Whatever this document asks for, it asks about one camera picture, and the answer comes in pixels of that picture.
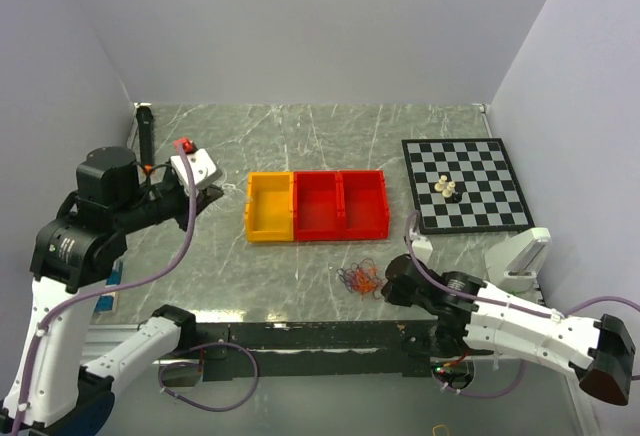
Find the red plastic bin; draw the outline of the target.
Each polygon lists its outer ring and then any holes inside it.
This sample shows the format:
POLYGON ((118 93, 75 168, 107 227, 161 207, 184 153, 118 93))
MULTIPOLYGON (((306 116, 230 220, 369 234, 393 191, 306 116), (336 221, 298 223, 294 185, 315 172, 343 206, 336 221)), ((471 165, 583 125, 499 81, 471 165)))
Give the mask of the red plastic bin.
POLYGON ((340 172, 343 184, 346 240, 388 238, 390 209, 381 170, 340 172))
POLYGON ((338 173, 294 173, 294 236, 298 242, 337 241, 343 229, 338 173))

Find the yellow plastic bin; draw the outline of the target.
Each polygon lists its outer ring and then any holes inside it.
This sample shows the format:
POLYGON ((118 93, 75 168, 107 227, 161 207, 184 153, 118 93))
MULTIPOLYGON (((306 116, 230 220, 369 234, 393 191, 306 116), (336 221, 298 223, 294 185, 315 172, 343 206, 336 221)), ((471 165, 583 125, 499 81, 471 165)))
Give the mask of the yellow plastic bin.
POLYGON ((293 172, 250 172, 244 223, 251 243, 290 242, 293 229, 293 172))

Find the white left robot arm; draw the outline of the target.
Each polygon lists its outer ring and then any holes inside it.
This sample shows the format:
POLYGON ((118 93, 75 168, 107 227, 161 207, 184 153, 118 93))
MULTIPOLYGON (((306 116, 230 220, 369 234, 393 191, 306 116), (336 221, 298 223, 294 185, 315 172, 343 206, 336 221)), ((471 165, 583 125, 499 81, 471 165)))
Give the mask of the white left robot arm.
POLYGON ((174 220, 192 235, 196 217, 222 190, 207 151, 189 140, 156 184, 139 179, 127 148, 90 152, 76 171, 77 187, 38 233, 31 261, 32 305, 18 372, 1 403, 1 430, 16 435, 93 435, 116 398, 154 360, 184 358, 197 346, 196 318, 165 305, 107 354, 81 360, 97 301, 125 253, 131 233, 174 220))

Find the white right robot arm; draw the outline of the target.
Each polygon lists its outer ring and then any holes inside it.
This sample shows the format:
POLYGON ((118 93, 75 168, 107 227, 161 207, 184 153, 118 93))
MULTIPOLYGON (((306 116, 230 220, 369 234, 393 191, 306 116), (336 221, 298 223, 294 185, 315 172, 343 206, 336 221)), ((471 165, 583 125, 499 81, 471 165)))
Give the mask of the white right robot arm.
POLYGON ((436 317, 422 339, 432 355, 507 355, 553 369, 602 402, 628 404, 636 347, 621 319, 565 316, 464 272, 437 274, 408 254, 394 258, 385 277, 386 302, 436 317))

